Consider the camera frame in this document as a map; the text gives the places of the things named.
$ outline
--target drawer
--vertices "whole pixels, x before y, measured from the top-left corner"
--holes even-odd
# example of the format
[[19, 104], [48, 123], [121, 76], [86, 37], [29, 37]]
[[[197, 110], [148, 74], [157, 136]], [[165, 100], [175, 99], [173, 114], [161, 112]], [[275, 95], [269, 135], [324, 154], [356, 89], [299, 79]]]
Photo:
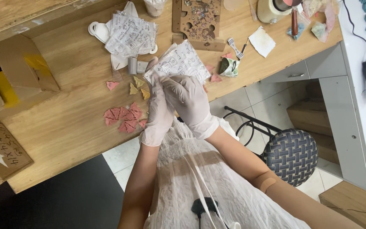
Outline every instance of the drawer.
[[310, 79], [309, 71], [306, 65], [306, 61], [302, 60], [294, 65], [290, 65], [284, 70], [277, 72], [263, 80], [262, 83], [274, 83], [296, 80], [308, 80]]
[[347, 75], [341, 44], [306, 59], [311, 79]]

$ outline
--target white lace dress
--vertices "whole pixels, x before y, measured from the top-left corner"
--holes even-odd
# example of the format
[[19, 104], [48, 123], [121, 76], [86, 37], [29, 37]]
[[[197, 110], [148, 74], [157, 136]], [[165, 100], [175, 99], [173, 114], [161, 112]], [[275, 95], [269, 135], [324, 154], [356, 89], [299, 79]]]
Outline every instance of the white lace dress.
[[[238, 140], [228, 122], [218, 120]], [[204, 197], [218, 202], [220, 218], [207, 211]], [[184, 123], [175, 119], [160, 146], [155, 193], [144, 228], [199, 228], [199, 219], [191, 211], [198, 198], [207, 211], [201, 214], [202, 229], [225, 229], [224, 223], [230, 229], [310, 228], [253, 187], [211, 144], [196, 139]]]

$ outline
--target stool seat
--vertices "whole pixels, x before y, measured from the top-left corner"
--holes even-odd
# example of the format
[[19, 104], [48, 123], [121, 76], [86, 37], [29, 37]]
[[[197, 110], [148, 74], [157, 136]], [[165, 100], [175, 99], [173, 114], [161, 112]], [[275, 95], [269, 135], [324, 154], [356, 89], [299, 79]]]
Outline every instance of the stool seat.
[[270, 138], [261, 158], [278, 177], [297, 187], [307, 181], [317, 166], [317, 144], [306, 131], [282, 130]]

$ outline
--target white latex glove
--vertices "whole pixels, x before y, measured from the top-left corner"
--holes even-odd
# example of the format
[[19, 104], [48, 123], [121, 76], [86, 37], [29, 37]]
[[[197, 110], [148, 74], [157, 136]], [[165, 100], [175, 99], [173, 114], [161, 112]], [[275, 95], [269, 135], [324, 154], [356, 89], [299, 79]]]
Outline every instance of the white latex glove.
[[[157, 57], [152, 59], [146, 70], [156, 65], [157, 62]], [[148, 146], [159, 146], [166, 132], [172, 126], [175, 109], [166, 102], [160, 77], [154, 75], [151, 78], [152, 85], [148, 84], [150, 90], [148, 122], [140, 135], [140, 141]]]
[[206, 92], [195, 77], [172, 76], [162, 79], [166, 100], [170, 102], [197, 139], [206, 139], [218, 127], [210, 114]]

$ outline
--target black power cord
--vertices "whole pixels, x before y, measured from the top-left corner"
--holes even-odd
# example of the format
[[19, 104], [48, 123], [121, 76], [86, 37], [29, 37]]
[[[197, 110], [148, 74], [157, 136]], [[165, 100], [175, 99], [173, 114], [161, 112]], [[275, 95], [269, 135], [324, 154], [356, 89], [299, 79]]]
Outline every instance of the black power cord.
[[325, 205], [326, 207], [329, 207], [329, 208], [335, 208], [335, 209], [340, 209], [340, 210], [346, 210], [346, 211], [357, 211], [357, 212], [361, 212], [361, 213], [366, 213], [366, 211], [358, 211], [358, 210], [354, 210], [354, 209], [343, 209], [343, 208], [339, 208], [339, 207], [330, 207], [330, 206], [327, 206]]
[[358, 36], [357, 34], [354, 33], [355, 25], [354, 25], [353, 21], [351, 20], [350, 12], [348, 11], [347, 5], [345, 4], [345, 0], [343, 0], [343, 2], [344, 2], [345, 10], [347, 10], [348, 20], [353, 25], [353, 35], [359, 37], [360, 39], [363, 39], [363, 41], [365, 41], [365, 43], [366, 43], [366, 40], [363, 37]]

